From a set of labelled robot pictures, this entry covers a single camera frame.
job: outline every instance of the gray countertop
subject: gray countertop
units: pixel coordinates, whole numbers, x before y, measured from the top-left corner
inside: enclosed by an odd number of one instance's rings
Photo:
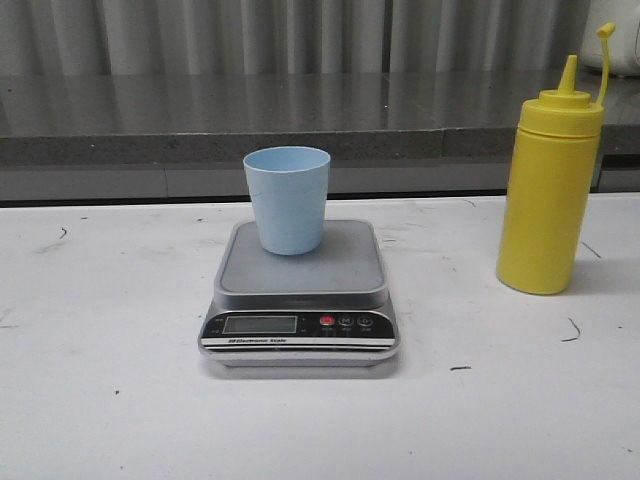
[[[354,166],[510,155],[522,102],[559,75],[0,77],[0,167],[228,164],[281,144]],[[612,78],[606,107],[602,153],[639,153],[640,80]]]

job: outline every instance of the black scratch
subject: black scratch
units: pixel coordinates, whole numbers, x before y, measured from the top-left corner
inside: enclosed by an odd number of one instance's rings
[[[591,253],[593,253],[596,257],[598,258],[602,258],[602,256],[596,252],[593,248],[591,248],[589,245],[587,245],[585,242],[580,242],[582,245],[584,245]]]
[[[572,318],[569,318],[569,321],[571,322],[571,325],[573,325],[573,328],[575,328],[576,331],[578,332],[578,335],[576,335],[573,338],[565,338],[564,340],[561,340],[562,342],[573,342],[574,340],[579,339],[580,335],[582,334],[582,332],[580,331],[580,329],[576,325],[576,322],[574,322]]]

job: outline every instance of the kitchen scale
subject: kitchen scale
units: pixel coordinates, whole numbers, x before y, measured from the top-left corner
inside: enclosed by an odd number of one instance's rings
[[[325,221],[304,255],[262,248],[255,222],[234,227],[200,331],[203,353],[223,365],[371,366],[400,338],[373,227]]]

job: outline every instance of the plastic cup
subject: plastic cup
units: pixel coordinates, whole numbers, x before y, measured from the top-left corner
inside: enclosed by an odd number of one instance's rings
[[[331,156],[311,147],[274,147],[244,158],[258,236],[278,255],[310,252],[322,242]]]

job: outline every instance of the stainless steel weighing plate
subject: stainless steel weighing plate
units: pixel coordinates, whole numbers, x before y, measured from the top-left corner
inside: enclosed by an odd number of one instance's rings
[[[368,366],[399,345],[378,244],[369,223],[327,220],[322,244],[283,256],[236,225],[198,339],[228,366]]]

